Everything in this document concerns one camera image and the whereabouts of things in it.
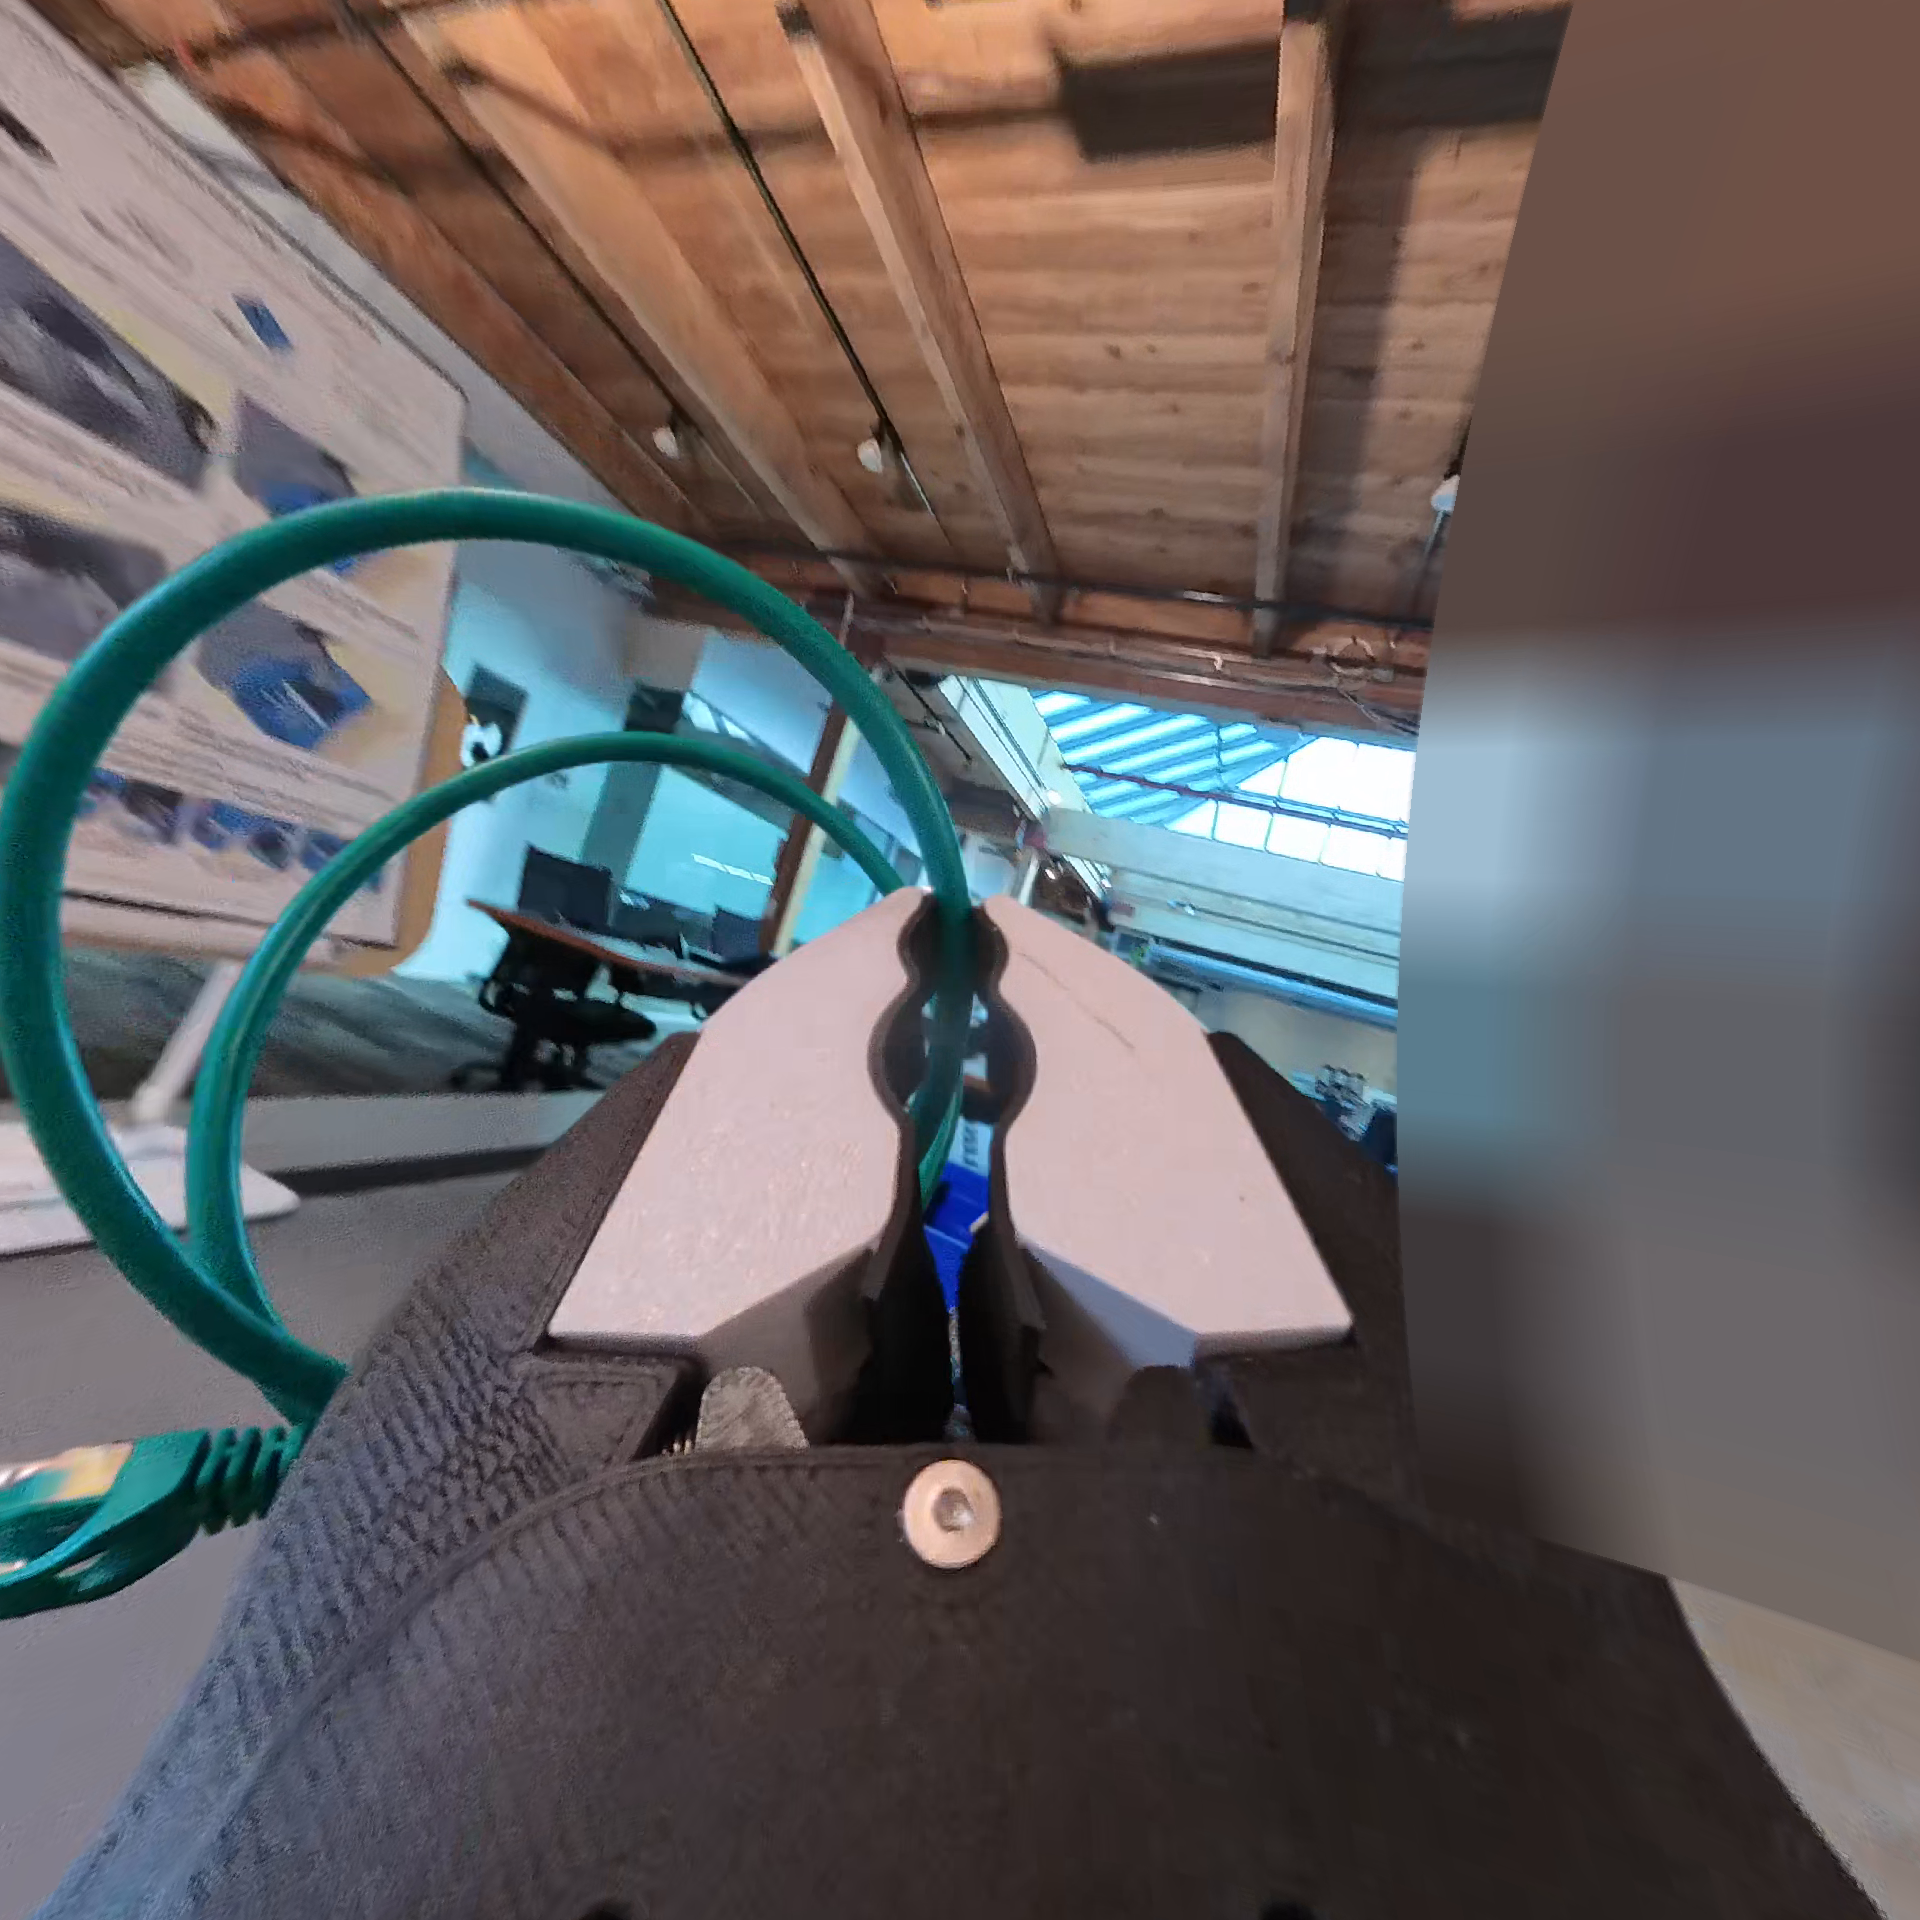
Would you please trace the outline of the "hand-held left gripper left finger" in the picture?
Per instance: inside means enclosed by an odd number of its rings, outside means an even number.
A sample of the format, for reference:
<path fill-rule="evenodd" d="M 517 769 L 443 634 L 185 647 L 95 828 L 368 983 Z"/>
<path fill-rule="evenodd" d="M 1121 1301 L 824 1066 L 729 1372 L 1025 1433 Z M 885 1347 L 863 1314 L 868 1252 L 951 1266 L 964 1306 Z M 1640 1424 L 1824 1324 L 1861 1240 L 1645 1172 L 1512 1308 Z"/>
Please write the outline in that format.
<path fill-rule="evenodd" d="M 897 887 L 790 951 L 697 1032 L 548 1339 L 632 1354 L 863 1354 L 863 1266 L 912 1136 L 879 1035 L 931 906 Z"/>

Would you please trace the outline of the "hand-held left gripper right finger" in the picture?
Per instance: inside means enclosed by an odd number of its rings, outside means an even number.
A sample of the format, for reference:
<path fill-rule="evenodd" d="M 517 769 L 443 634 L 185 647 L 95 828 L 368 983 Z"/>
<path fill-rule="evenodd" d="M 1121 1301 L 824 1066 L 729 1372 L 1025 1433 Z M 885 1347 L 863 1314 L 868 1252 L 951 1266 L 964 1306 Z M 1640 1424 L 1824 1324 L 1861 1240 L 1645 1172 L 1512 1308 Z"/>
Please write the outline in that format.
<path fill-rule="evenodd" d="M 1200 1022 L 1029 905 L 986 900 L 981 929 L 1004 1209 L 1043 1281 L 1124 1354 L 1342 1342 L 1353 1308 Z"/>

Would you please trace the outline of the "blue plastic bin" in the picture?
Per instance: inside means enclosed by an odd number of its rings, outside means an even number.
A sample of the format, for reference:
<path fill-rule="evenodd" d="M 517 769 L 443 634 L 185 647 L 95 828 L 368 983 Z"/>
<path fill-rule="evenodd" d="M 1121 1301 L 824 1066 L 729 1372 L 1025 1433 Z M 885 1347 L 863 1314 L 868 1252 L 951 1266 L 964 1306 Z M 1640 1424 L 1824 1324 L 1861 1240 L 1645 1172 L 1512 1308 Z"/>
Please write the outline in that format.
<path fill-rule="evenodd" d="M 932 1277 L 940 1283 L 948 1313 L 956 1308 L 964 1262 L 986 1211 L 989 1174 L 964 1158 L 948 1158 L 919 1201 L 919 1231 L 932 1257 Z"/>

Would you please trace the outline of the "black office chair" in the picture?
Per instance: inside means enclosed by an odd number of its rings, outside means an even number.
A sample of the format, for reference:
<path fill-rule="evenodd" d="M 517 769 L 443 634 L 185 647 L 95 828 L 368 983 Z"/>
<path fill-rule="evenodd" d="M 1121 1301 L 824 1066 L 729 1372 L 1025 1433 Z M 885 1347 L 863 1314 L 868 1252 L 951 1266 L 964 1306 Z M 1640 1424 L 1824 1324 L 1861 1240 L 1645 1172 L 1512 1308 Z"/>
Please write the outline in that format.
<path fill-rule="evenodd" d="M 524 849 L 517 915 L 582 938 L 609 932 L 617 887 L 607 867 Z M 494 1089 L 584 1089 L 589 1061 L 603 1043 L 644 1043 L 660 1024 L 637 1009 L 640 983 L 609 970 L 584 946 L 509 927 L 477 1005 L 509 1022 L 498 1061 L 474 1061 L 451 1074 L 470 1089 L 486 1074 Z"/>

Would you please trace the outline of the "wooden top office table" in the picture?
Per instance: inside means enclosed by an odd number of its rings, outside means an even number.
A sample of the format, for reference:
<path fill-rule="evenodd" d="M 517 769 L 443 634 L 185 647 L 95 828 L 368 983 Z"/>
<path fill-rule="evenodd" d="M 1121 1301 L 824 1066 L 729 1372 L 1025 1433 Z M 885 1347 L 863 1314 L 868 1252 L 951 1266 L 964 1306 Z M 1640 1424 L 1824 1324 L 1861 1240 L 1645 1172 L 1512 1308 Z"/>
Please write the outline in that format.
<path fill-rule="evenodd" d="M 523 941 L 543 941 L 548 946 L 563 946 L 573 954 L 592 957 L 596 965 L 617 970 L 617 974 L 632 974 L 632 976 L 645 976 L 645 979 L 668 979 L 678 988 L 688 992 L 715 992 L 715 995 L 731 995 L 740 985 L 746 985 L 757 970 L 723 970 L 723 965 L 709 965 L 709 964 L 691 964 L 682 957 L 665 954 L 661 946 L 644 946 L 644 944 L 629 944 L 609 932 L 592 932 L 592 929 L 577 929 L 557 919 L 543 919 L 533 915 L 523 915 L 517 906 L 501 906 L 494 900 L 481 900 L 481 899 L 466 899 L 462 900 L 470 909 L 488 916 L 488 924 L 501 927 L 513 938 Z"/>

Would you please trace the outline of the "instruction board on white stand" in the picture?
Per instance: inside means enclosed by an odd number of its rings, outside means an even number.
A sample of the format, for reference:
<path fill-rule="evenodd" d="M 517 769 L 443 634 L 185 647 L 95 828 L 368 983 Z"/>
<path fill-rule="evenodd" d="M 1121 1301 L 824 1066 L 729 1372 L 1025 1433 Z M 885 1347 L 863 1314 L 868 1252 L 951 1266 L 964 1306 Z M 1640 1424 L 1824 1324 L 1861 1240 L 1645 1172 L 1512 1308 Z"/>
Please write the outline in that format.
<path fill-rule="evenodd" d="M 4 4 L 4 769 L 107 622 L 299 510 L 456 475 L 462 399 L 30 4 Z M 455 549 L 326 560 L 157 673 L 86 778 L 58 951 L 212 964 L 110 1123 L 181 1224 L 173 1111 L 298 887 L 432 761 Z"/>

